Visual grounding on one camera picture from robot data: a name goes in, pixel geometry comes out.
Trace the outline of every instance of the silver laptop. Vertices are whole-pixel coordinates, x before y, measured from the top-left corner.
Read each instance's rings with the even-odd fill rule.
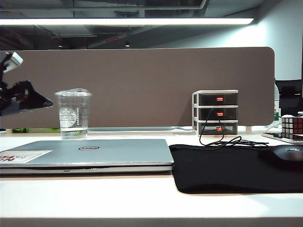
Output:
[[[169,171],[165,140],[47,140],[0,153],[0,174]]]

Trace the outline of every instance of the fluorescent light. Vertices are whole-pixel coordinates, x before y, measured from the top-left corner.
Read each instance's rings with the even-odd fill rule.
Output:
[[[0,19],[0,25],[247,25],[253,18]]]

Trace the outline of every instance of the black mouse pad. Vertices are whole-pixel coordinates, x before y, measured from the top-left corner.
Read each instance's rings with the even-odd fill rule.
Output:
[[[273,166],[247,148],[194,150],[199,146],[171,145],[173,175],[184,193],[303,192],[303,171]]]

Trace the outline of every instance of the desk divider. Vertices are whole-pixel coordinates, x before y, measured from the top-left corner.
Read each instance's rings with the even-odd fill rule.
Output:
[[[53,108],[1,117],[2,128],[59,127],[54,92],[92,93],[90,127],[190,126],[191,94],[239,91],[239,125],[274,118],[274,52],[268,47],[17,51],[9,87],[30,80]]]

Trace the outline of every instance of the clear plastic cup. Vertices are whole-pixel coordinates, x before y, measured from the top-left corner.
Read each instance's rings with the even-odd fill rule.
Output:
[[[83,139],[89,126],[89,100],[91,93],[75,88],[55,93],[58,100],[62,139]]]

